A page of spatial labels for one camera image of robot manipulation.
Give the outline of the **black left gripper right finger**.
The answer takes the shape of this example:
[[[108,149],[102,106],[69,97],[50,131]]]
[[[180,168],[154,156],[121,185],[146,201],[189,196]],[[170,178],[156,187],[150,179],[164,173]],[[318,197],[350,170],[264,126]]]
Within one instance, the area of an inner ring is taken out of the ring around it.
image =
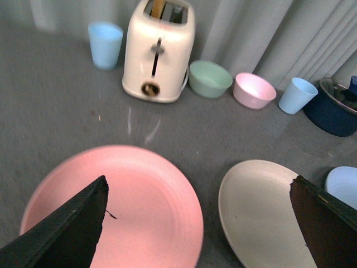
[[[317,267],[356,267],[356,209],[301,175],[291,183],[290,201]]]

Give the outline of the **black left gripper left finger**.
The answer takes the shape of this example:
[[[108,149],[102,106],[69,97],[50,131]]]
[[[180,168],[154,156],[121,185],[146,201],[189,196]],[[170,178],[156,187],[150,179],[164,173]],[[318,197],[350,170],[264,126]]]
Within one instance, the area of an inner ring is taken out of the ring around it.
[[[109,186],[98,177],[1,248],[1,267],[90,267],[102,233]]]

